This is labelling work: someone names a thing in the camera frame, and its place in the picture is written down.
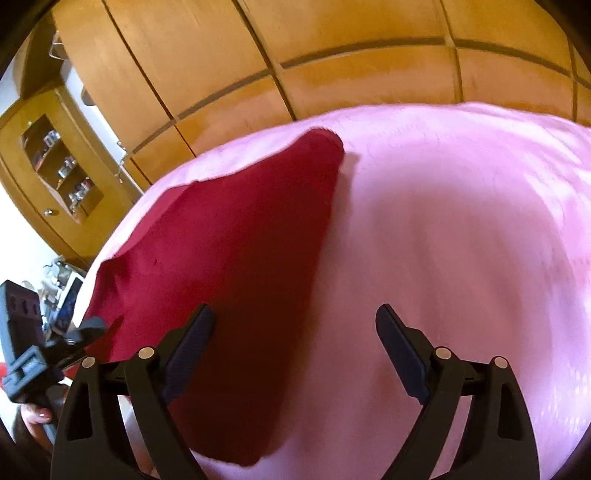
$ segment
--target red object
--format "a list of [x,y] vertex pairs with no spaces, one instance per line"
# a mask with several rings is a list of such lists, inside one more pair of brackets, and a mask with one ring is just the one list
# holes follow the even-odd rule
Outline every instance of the red object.
[[202,302],[216,313],[170,406],[203,455],[253,465],[272,448],[343,155],[336,134],[314,129],[236,174],[170,189],[99,269],[86,317],[109,326],[89,349],[103,362],[156,345]]
[[8,370],[6,368],[6,364],[4,362],[0,362],[0,388],[3,387],[2,385],[2,379],[4,377],[6,377],[6,374],[8,373]]

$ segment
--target wooden cabinet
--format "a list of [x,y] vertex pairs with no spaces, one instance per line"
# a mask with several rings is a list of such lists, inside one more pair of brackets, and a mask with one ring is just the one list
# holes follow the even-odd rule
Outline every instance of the wooden cabinet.
[[171,127],[137,152],[134,162],[146,178],[154,183],[193,157],[193,152],[176,127]]
[[241,0],[271,58],[445,35],[439,0]]
[[284,72],[297,118],[380,103],[453,103],[454,64],[444,46],[373,48]]
[[[0,131],[0,156],[37,214],[88,263],[132,202],[72,120],[67,105],[61,101],[64,95],[68,95],[67,91],[59,87],[24,102]],[[58,132],[60,139],[44,148],[47,129]],[[64,165],[69,154],[76,160],[76,167],[70,174],[58,176],[54,170]],[[79,199],[78,215],[69,211],[67,194],[76,191],[85,178],[93,185]]]
[[146,192],[152,186],[152,183],[147,179],[144,172],[139,169],[133,157],[128,156],[124,160],[123,166],[129,176],[143,192]]
[[101,0],[61,0],[53,18],[85,88],[127,151],[170,120]]
[[459,48],[467,102],[486,102],[572,118],[573,82],[541,65],[497,53]]
[[14,57],[12,79],[22,99],[60,77],[61,60],[50,57],[56,29],[51,15],[45,15],[23,42]]
[[258,80],[204,106],[178,123],[196,155],[235,138],[291,122],[271,77]]
[[232,0],[105,3],[173,116],[267,68]]
[[466,41],[514,48],[571,67],[569,42],[558,23],[530,0],[441,0],[450,29],[460,45]]

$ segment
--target pink bedsheet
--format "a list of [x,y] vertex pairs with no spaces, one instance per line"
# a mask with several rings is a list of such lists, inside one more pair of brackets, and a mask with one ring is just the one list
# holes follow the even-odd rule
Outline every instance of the pink bedsheet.
[[[100,263],[163,191],[239,171],[313,126],[336,132],[346,157],[309,311],[307,364],[293,374],[274,450],[248,468],[199,457],[206,472],[380,478],[420,410],[375,333],[375,311],[387,302],[461,358],[510,361],[541,477],[551,478],[591,421],[591,130],[567,120],[478,103],[363,106],[232,141],[177,168],[134,206],[92,265],[75,322]],[[449,468],[462,428],[454,423],[435,473]]]

